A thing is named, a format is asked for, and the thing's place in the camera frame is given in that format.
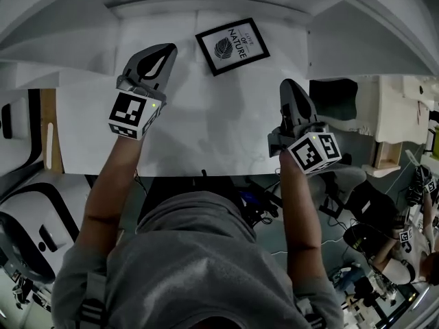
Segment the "black yellow-patched bag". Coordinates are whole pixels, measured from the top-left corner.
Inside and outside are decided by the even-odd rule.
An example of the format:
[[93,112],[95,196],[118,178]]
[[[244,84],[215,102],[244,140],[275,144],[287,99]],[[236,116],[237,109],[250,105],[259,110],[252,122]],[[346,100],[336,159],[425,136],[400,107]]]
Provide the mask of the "black yellow-patched bag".
[[347,245],[367,256],[373,256],[379,251],[382,242],[381,237],[382,235],[378,230],[360,223],[351,226],[343,235]]

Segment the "white shell chair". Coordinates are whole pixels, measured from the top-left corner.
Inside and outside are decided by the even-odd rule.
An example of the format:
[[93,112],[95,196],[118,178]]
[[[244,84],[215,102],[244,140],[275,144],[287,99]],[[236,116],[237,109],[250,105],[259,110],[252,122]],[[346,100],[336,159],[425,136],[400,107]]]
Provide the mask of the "white shell chair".
[[337,219],[346,210],[363,223],[386,209],[388,198],[358,167],[335,163],[307,177],[317,210],[330,217]]

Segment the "green box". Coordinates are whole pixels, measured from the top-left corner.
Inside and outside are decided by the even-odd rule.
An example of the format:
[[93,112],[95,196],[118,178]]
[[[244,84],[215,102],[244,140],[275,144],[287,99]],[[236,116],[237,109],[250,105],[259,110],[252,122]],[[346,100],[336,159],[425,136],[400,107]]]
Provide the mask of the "green box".
[[436,128],[439,127],[439,123],[434,120],[429,120],[427,128],[427,140],[425,144],[425,153],[433,153],[434,145],[436,141]]

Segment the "brown wooden cabinet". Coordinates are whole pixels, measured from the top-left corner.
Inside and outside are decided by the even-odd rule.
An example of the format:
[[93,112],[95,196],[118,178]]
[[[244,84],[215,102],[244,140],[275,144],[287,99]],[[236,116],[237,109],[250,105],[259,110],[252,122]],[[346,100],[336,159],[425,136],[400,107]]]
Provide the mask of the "brown wooden cabinet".
[[64,165],[60,149],[56,113],[56,89],[40,90],[40,124],[43,162],[45,169],[63,174]]

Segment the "person's black trousers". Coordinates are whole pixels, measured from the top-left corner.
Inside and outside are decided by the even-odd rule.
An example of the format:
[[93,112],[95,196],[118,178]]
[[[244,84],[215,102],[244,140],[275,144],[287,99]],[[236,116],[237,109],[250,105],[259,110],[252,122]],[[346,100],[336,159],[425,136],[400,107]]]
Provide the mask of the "person's black trousers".
[[155,177],[143,202],[137,223],[140,224],[148,212],[165,200],[198,191],[215,193],[229,199],[239,210],[244,209],[241,195],[229,176]]

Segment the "person's left forearm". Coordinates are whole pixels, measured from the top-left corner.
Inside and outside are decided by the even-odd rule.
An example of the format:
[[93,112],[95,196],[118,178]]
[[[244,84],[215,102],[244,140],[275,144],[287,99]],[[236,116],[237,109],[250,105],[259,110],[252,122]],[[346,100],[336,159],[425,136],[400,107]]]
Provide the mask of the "person's left forearm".
[[86,201],[76,244],[105,256],[116,245],[121,213],[139,163],[143,141],[118,137]]

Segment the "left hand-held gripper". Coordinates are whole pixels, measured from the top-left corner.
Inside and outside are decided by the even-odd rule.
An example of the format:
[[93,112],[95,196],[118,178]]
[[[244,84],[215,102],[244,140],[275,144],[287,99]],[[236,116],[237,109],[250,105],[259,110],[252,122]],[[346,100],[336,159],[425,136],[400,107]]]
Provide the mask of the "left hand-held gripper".
[[177,55],[175,44],[159,44],[128,60],[124,76],[117,78],[119,93],[108,119],[112,133],[134,140],[145,136],[166,105],[163,92]]

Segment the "black framed nature picture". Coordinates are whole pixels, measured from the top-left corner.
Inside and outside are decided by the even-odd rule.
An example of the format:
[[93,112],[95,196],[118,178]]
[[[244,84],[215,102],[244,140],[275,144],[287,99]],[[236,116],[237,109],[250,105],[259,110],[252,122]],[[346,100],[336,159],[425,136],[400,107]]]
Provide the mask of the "black framed nature picture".
[[195,38],[214,76],[270,57],[252,18],[215,27]]

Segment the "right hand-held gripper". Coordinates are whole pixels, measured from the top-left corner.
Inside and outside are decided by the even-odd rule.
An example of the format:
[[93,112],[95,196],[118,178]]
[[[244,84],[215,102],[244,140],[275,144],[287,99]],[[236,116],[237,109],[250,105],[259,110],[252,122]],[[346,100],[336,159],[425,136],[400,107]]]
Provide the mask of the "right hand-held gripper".
[[315,106],[297,82],[281,82],[280,100],[282,127],[268,134],[270,157],[287,151],[304,174],[319,172],[342,158],[334,134],[325,122],[316,122]]

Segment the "person's right forearm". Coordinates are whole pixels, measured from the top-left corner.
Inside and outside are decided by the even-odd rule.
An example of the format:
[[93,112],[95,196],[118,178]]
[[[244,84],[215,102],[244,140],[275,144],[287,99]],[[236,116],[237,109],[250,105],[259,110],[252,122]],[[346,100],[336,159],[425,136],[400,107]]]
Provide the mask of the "person's right forearm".
[[279,156],[287,274],[294,287],[326,276],[322,260],[320,220],[306,175],[288,151]]

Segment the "white black-trimmed machine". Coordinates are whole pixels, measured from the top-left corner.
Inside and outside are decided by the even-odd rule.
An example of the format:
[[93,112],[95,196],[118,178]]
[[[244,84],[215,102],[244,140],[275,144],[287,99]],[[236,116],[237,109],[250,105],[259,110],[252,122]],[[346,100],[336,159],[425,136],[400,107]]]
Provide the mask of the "white black-trimmed machine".
[[79,224],[56,187],[29,184],[0,203],[0,250],[23,276],[51,284]]
[[0,177],[42,160],[40,90],[0,91]]

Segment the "white desk with drawers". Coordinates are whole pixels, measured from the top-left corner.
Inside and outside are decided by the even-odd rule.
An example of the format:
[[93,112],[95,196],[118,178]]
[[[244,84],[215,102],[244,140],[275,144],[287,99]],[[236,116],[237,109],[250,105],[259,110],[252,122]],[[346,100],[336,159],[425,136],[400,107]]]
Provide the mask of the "white desk with drawers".
[[[195,36],[247,18],[270,57],[212,75]],[[280,83],[439,75],[439,0],[0,0],[0,91],[55,88],[64,170],[96,174],[117,76],[167,42],[178,55],[140,174],[271,173]]]

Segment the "black belt-mounted device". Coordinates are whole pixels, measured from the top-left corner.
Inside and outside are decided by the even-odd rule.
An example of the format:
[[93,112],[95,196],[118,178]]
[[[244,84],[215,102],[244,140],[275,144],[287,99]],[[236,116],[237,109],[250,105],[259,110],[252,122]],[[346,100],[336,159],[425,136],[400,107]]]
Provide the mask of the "black belt-mounted device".
[[273,192],[255,182],[237,190],[244,204],[243,218],[251,228],[258,223],[269,225],[273,219],[279,218],[282,200]]

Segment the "person's grey shirt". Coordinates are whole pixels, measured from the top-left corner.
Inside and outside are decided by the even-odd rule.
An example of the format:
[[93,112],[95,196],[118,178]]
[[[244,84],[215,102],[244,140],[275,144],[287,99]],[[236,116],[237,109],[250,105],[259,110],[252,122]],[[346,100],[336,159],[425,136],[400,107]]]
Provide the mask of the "person's grey shirt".
[[238,329],[344,325],[327,278],[294,287],[256,244],[237,207],[210,192],[164,201],[108,256],[74,245],[53,288],[57,328],[79,324],[90,273],[105,278],[104,326],[110,329],[190,329],[211,317]]

